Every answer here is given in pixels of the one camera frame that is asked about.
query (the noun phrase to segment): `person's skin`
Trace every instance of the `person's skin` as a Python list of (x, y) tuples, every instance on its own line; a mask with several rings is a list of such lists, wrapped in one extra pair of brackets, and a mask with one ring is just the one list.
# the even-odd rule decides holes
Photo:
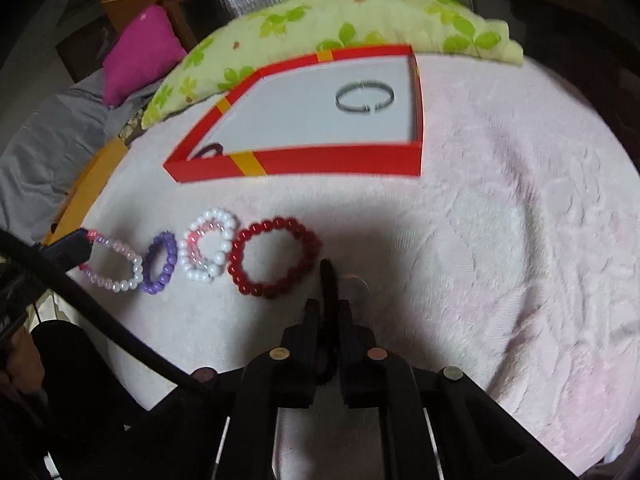
[(5, 370), (0, 371), (0, 392), (15, 389), (32, 394), (42, 389), (44, 368), (31, 334), (21, 326), (11, 338), (12, 350)]

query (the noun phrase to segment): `box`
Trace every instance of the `box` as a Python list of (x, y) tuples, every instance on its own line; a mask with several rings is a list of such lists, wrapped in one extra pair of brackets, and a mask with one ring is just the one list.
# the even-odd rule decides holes
[[(339, 110), (336, 91), (356, 80), (390, 82), (394, 102), (370, 114)], [(348, 98), (366, 95), (342, 101)], [(419, 176), (422, 130), (410, 46), (325, 50), (253, 72), (200, 119), (164, 168), (177, 182), (290, 173)]]

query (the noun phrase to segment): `pink plush blanket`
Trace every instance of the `pink plush blanket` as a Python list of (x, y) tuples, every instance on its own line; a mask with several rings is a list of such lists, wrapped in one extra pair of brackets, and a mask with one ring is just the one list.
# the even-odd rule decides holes
[[(85, 225), (143, 251), (154, 234), (181, 233), (214, 205), (245, 224), (299, 217), (324, 241), (322, 256), (369, 285), (356, 315), (380, 344), (418, 367), (460, 366), (580, 474), (626, 438), (640, 411), (640, 179), (578, 92), (534, 62), (418, 63), (421, 178), (176, 184), (161, 164), (213, 98), (137, 140)], [(252, 251), (255, 272), (286, 266), (277, 236), (257, 238)], [(124, 272), (106, 252), (95, 251), (95, 268)], [(270, 303), (240, 296), (228, 276), (204, 285), (177, 271), (158, 296), (90, 290), (190, 371), (243, 366), (275, 346), (316, 286), (309, 278)], [(144, 406), (167, 393), (148, 369), (95, 341)], [(283, 479), (382, 478), (375, 413), (347, 413), (335, 385), (311, 411), (282, 410), (279, 428)]]

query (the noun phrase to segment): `magenta pillow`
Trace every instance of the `magenta pillow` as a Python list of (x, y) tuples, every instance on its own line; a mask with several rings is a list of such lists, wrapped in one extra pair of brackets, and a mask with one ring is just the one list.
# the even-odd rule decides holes
[(167, 75), (186, 55), (164, 9), (147, 7), (127, 25), (102, 64), (102, 102), (120, 106), (136, 90)]

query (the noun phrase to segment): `green pillow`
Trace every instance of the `green pillow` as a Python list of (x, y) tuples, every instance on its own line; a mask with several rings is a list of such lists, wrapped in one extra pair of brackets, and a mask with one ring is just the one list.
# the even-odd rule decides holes
[(385, 43), (523, 61), (505, 22), (484, 20), (453, 0), (286, 0), (205, 38), (164, 80), (142, 127), (232, 89), (261, 66), (315, 50)]

